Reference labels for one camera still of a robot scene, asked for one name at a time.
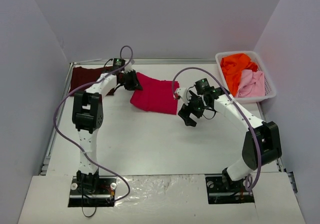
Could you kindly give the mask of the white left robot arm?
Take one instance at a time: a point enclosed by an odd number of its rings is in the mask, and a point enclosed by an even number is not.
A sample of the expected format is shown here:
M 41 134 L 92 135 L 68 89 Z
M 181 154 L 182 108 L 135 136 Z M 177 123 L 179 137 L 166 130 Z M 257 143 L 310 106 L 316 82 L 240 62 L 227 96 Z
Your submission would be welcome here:
M 115 58 L 108 70 L 85 90 L 73 95 L 72 123 L 79 136 L 80 161 L 76 173 L 77 181 L 83 181 L 82 187 L 89 193 L 97 192 L 101 187 L 97 162 L 97 137 L 104 121 L 103 98 L 117 86 L 128 91 L 142 90 L 133 68 L 134 60 L 126 64 L 124 59 Z

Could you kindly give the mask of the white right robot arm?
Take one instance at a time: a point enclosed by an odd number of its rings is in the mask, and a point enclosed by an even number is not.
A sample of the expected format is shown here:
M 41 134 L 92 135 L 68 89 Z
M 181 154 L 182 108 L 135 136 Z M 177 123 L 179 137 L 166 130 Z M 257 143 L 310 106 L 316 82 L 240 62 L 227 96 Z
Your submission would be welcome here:
M 269 164 L 282 156 L 279 127 L 273 121 L 265 122 L 256 117 L 222 87 L 210 86 L 206 78 L 195 83 L 196 91 L 177 88 L 174 96 L 183 101 L 178 112 L 186 126 L 197 125 L 190 116 L 201 118 L 205 110 L 219 113 L 244 134 L 241 156 L 222 171 L 222 186 L 229 191 L 239 186 L 259 166 Z

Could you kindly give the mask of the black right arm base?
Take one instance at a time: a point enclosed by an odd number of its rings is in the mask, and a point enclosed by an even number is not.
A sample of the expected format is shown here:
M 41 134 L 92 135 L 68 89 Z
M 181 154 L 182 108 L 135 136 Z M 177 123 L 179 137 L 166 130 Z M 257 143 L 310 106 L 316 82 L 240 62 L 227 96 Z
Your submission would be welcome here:
M 240 180 L 227 187 L 221 174 L 205 175 L 207 200 L 209 205 L 254 203 L 254 195 L 246 191 L 244 181 Z

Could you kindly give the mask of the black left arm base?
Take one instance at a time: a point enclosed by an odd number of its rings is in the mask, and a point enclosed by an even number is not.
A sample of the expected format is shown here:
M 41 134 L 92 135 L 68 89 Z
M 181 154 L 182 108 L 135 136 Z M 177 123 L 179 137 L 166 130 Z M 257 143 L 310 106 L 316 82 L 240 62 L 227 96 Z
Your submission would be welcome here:
M 98 208 L 113 208 L 115 206 L 117 179 L 113 176 L 101 176 L 97 184 L 89 186 L 84 180 L 72 179 L 68 208 L 79 208 L 83 216 L 92 218 Z

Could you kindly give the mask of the crimson red t-shirt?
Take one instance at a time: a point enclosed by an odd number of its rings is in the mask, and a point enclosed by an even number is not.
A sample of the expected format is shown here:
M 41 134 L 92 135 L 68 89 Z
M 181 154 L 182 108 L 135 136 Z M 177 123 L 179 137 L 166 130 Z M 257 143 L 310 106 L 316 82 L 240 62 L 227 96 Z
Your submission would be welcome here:
M 174 99 L 171 80 L 158 80 L 140 72 L 137 79 L 142 90 L 135 90 L 130 103 L 145 112 L 176 115 L 178 100 Z

